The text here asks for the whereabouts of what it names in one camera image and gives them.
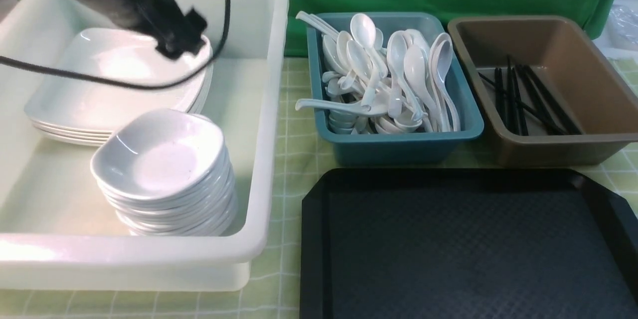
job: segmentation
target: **green checkered tablecloth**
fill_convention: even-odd
[[[638,93],[638,64],[613,65]],[[330,145],[319,139],[312,110],[297,112],[309,97],[306,59],[287,59],[280,119],[269,239],[253,261],[251,280],[234,293],[33,292],[0,290],[0,318],[34,319],[293,319],[299,316],[301,199],[329,169],[337,167]],[[480,140],[461,146],[440,167],[494,167]],[[638,144],[600,166],[578,167],[618,192],[638,213]]]

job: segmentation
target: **teal plastic bin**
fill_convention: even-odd
[[[338,31],[349,31],[353,15],[354,13],[334,13],[319,14],[319,17]],[[421,12],[368,12],[367,15],[383,31],[383,46],[387,46],[387,38],[397,30],[415,28],[423,33],[430,44],[444,31],[438,19]],[[311,27],[308,28],[308,60],[313,97],[328,100],[321,83],[321,74],[327,69],[323,60],[321,33]],[[329,111],[315,110],[317,132],[324,140],[333,144],[335,157],[341,166],[441,162],[458,144],[475,139],[483,132],[483,118],[456,55],[445,85],[459,111],[461,131],[401,135],[338,135],[328,128]]]

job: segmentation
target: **black tray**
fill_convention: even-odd
[[[568,169],[335,169],[302,228],[301,319],[638,318],[638,220]]]

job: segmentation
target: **black cord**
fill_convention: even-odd
[[[84,81],[89,81],[89,82],[94,82],[94,83],[101,83],[103,85],[125,87],[127,89],[134,89],[134,90],[164,90],[164,89],[169,89],[171,87],[175,87],[175,86],[181,85],[184,82],[187,82],[188,80],[191,80],[191,78],[194,78],[194,76],[197,76],[201,71],[203,71],[204,69],[209,67],[210,64],[212,64],[215,60],[217,60],[217,58],[221,54],[221,50],[224,48],[224,45],[226,44],[226,40],[228,39],[228,28],[229,28],[229,26],[230,26],[230,0],[225,0],[224,27],[223,27],[223,30],[221,32],[221,39],[219,40],[219,43],[217,44],[215,50],[212,52],[212,56],[209,58],[209,60],[207,62],[205,62],[205,64],[201,65],[198,69],[196,69],[192,73],[190,73],[188,75],[185,75],[184,77],[180,78],[179,80],[175,80],[173,82],[170,82],[170,83],[167,83],[167,84],[164,84],[164,85],[137,85],[135,83],[128,83],[128,82],[125,82],[125,81],[110,80],[108,78],[102,78],[102,77],[98,77],[98,76],[92,76],[92,75],[87,75],[87,74],[79,74],[79,73],[73,72],[73,71],[66,71],[66,70],[61,70],[61,69],[53,69],[51,67],[46,67],[46,66],[34,65],[34,64],[30,64],[28,62],[22,62],[22,61],[14,60],[13,58],[7,58],[5,56],[0,56],[0,64],[1,65],[7,65],[7,66],[10,66],[10,67],[14,67],[16,69],[29,71],[29,72],[38,72],[40,74],[61,76],[61,77],[66,77],[66,78],[73,78],[75,80],[84,80]]]

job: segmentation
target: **stack of plates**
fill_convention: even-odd
[[[149,36],[132,31],[90,28],[68,46],[57,68],[143,85],[168,83],[208,60],[210,42],[193,56],[164,58]],[[191,81],[166,90],[131,90],[47,76],[24,108],[42,135],[84,146],[100,146],[141,114],[158,108],[200,113],[212,81],[212,66]]]
[[[220,235],[237,214],[223,133],[201,115],[142,115],[96,151],[91,172],[132,235]]]

